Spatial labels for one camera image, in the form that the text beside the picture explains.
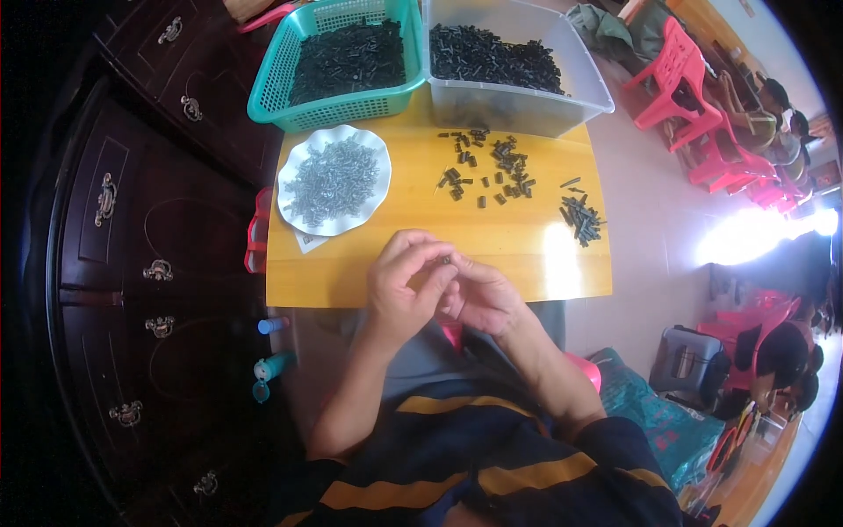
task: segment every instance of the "hand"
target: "hand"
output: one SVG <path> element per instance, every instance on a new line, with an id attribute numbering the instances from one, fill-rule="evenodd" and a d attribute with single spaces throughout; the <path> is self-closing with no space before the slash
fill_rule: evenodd
<path id="1" fill-rule="evenodd" d="M 453 253 L 459 276 L 445 288 L 439 312 L 492 336 L 502 336 L 520 320 L 527 305 L 503 274 L 492 266 Z"/>
<path id="2" fill-rule="evenodd" d="M 457 267 L 441 263 L 454 247 L 423 230 L 400 230 L 389 240 L 368 271 L 368 316 L 363 335 L 376 348 L 398 352 L 433 318 Z M 410 278 L 430 270 L 418 293 L 407 287 Z"/>

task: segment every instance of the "white wavy plate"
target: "white wavy plate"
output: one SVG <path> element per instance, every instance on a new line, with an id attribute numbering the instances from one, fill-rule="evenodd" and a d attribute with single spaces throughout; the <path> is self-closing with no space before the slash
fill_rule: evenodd
<path id="1" fill-rule="evenodd" d="M 308 146 L 312 146 L 315 150 L 320 152 L 325 151 L 325 143 L 337 143 L 357 134 L 356 143 L 362 144 L 364 147 L 374 148 L 374 158 L 378 162 L 378 179 L 374 184 L 374 196 L 367 199 L 360 206 L 360 215 L 356 218 L 352 216 L 342 216 L 335 220 L 325 221 L 321 227 L 308 227 L 303 221 L 304 216 L 293 217 L 292 210 L 284 210 L 284 207 L 293 202 L 296 197 L 295 192 L 286 191 L 287 183 L 293 181 L 298 173 L 298 166 L 307 158 L 310 157 L 308 153 Z M 290 157 L 287 163 L 278 172 L 278 209 L 281 211 L 281 216 L 287 223 L 291 224 L 296 229 L 307 234 L 315 234 L 317 236 L 337 236 L 347 230 L 359 227 L 372 217 L 374 211 L 384 202 L 386 193 L 389 191 L 389 179 L 392 175 L 392 163 L 389 161 L 389 152 L 386 150 L 386 143 L 380 137 L 376 136 L 369 130 L 358 130 L 353 126 L 339 125 L 330 130 L 317 130 L 310 134 L 308 140 L 304 143 L 296 145 L 290 151 Z"/>

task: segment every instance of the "clear plastic storage box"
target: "clear plastic storage box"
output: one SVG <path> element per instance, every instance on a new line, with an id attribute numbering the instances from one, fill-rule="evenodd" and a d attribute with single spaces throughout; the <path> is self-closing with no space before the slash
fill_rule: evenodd
<path id="1" fill-rule="evenodd" d="M 603 77 L 564 14 L 517 0 L 424 0 L 421 64 L 431 85 L 433 114 L 443 128 L 490 128 L 559 137 L 602 113 L 615 111 Z M 429 30 L 436 24 L 474 25 L 504 42 L 542 40 L 552 48 L 566 95 L 504 84 L 435 78 Z"/>

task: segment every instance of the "yellow stripe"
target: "yellow stripe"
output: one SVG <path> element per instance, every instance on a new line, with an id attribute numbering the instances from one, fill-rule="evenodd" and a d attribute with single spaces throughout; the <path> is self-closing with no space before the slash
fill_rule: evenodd
<path id="1" fill-rule="evenodd" d="M 298 522 L 310 516 L 310 513 L 312 512 L 312 510 L 309 510 L 303 513 L 290 514 L 285 519 L 281 520 L 281 523 L 276 525 L 276 527 L 293 527 L 294 525 L 298 525 Z"/>
<path id="2" fill-rule="evenodd" d="M 401 406 L 398 407 L 398 411 L 432 415 L 456 410 L 457 408 L 462 408 L 463 406 L 503 406 L 504 408 L 516 411 L 523 416 L 535 417 L 530 412 L 521 409 L 505 399 L 489 397 L 487 395 L 482 397 L 450 397 L 448 399 L 432 399 L 430 397 L 413 395 L 401 403 Z"/>
<path id="3" fill-rule="evenodd" d="M 510 471 L 499 467 L 484 469 L 477 479 L 486 494 L 503 496 L 524 488 L 543 489 L 572 481 L 585 476 L 595 466 L 597 464 L 590 457 L 577 452 L 564 460 L 545 461 Z"/>
<path id="4" fill-rule="evenodd" d="M 631 471 L 625 471 L 623 469 L 618 469 L 621 472 L 629 474 L 630 476 L 634 477 L 637 480 L 644 481 L 650 487 L 664 487 L 670 490 L 668 484 L 664 482 L 664 480 L 658 477 L 658 474 L 654 474 L 647 469 L 632 469 Z"/>
<path id="5" fill-rule="evenodd" d="M 415 481 L 409 485 L 376 481 L 368 487 L 355 487 L 344 481 L 334 481 L 320 502 L 334 510 L 351 507 L 369 510 L 390 507 L 425 508 L 433 505 L 448 489 L 466 477 L 465 472 L 460 472 L 445 481 Z"/>

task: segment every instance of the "dark wooden cabinet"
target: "dark wooden cabinet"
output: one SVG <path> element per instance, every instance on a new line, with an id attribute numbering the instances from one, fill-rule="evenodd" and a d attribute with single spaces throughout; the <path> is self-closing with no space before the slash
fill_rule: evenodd
<path id="1" fill-rule="evenodd" d="M 246 115 L 265 50 L 237 33 L 220 0 L 135 8 L 116 0 L 95 35 L 117 71 L 186 137 L 253 186 L 272 184 L 283 132 Z"/>
<path id="2" fill-rule="evenodd" d="M 122 524 L 253 524 L 278 437 L 251 392 L 270 354 L 263 276 L 243 264 L 254 192 L 94 92 L 54 206 L 70 407 Z"/>

